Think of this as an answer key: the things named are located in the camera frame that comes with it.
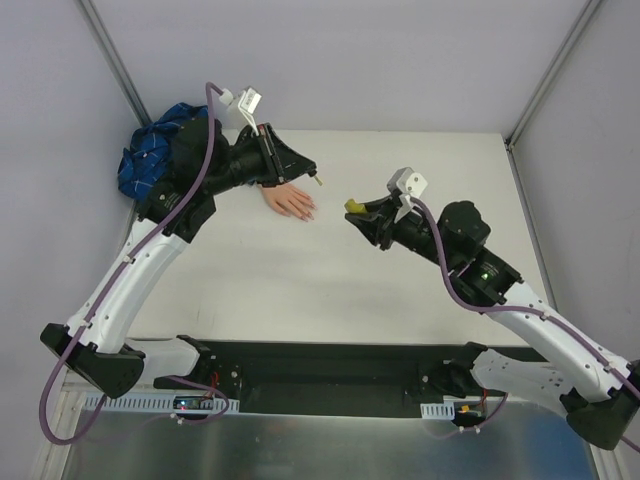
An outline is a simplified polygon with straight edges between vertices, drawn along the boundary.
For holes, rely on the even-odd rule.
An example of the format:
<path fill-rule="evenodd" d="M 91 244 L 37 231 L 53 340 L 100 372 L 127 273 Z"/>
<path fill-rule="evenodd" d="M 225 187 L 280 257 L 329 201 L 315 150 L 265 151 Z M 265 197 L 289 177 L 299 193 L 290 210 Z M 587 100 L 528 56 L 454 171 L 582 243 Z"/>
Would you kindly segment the black nail polish cap brush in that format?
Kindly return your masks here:
<path fill-rule="evenodd" d="M 322 180 L 319 178 L 319 176 L 317 175 L 317 172 L 316 172 L 316 171 L 312 171 L 312 172 L 309 174 L 309 177 L 310 177 L 311 179 L 313 179 L 313 180 L 316 182 L 316 184 L 317 184 L 317 185 L 319 185 L 319 186 L 322 186 L 322 185 L 323 185 L 323 182 L 322 182 Z"/>

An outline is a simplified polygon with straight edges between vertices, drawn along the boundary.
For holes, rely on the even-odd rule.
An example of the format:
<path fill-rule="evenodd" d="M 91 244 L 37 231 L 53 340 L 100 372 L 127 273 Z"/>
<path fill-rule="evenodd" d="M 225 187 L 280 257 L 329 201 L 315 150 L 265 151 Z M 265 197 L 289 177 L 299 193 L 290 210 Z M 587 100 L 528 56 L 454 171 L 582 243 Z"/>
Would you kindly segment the yellow nail polish bottle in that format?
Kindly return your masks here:
<path fill-rule="evenodd" d="M 345 211 L 348 214 L 366 214 L 367 213 L 367 207 L 365 204 L 363 203 L 359 203 L 357 201 L 355 201 L 354 199 L 349 199 L 345 202 L 344 204 L 344 208 Z"/>

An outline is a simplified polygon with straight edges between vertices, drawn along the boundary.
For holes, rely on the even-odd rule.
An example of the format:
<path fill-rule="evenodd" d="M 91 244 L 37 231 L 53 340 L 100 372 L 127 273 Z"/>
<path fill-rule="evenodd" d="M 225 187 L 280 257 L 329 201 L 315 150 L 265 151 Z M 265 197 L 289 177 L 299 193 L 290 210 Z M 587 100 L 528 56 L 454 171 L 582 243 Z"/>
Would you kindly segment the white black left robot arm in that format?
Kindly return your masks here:
<path fill-rule="evenodd" d="M 229 142 L 219 121 L 196 118 L 179 127 L 169 147 L 166 173 L 139 207 L 124 247 L 87 305 L 64 324 L 46 325 L 40 336 L 71 371 L 111 399 L 138 383 L 162 387 L 178 377 L 199 389 L 209 382 L 208 347 L 187 335 L 133 340 L 133 320 L 168 266 L 215 214 L 216 196 L 317 173 L 316 163 L 286 145 L 268 123 L 246 126 Z"/>

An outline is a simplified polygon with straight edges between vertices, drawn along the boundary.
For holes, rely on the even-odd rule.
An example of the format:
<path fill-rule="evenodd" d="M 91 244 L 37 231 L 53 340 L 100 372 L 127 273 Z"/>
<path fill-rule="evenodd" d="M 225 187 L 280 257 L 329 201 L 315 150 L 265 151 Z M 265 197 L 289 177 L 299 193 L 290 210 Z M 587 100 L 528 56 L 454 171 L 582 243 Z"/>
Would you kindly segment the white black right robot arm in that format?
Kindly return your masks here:
<path fill-rule="evenodd" d="M 496 390 L 562 417 L 586 442 L 613 450 L 639 410 L 639 364 L 580 332 L 550 307 L 522 275 L 485 246 L 491 229 L 474 203 L 448 204 L 438 219 L 426 205 L 393 196 L 345 204 L 345 218 L 375 247 L 399 244 L 437 265 L 461 308 L 489 317 L 543 357 L 525 362 L 469 342 L 427 374 L 444 395 Z"/>

